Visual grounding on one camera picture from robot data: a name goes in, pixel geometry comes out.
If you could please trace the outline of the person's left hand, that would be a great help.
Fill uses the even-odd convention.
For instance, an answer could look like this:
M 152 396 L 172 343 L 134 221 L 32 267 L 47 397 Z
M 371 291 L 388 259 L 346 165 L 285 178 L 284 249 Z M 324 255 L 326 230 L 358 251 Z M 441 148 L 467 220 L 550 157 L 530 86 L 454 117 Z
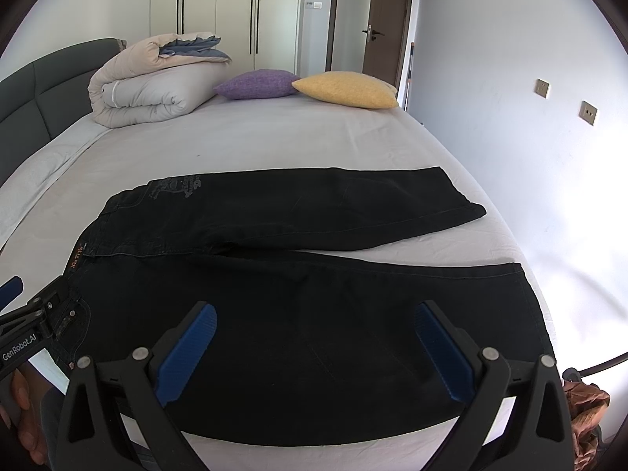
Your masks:
M 48 463 L 48 447 L 42 429 L 42 399 L 52 385 L 31 363 L 23 363 L 9 379 L 9 398 L 17 407 L 15 419 L 4 405 L 1 406 L 1 418 L 9 429 L 17 427 L 21 445 L 30 454 L 36 465 Z

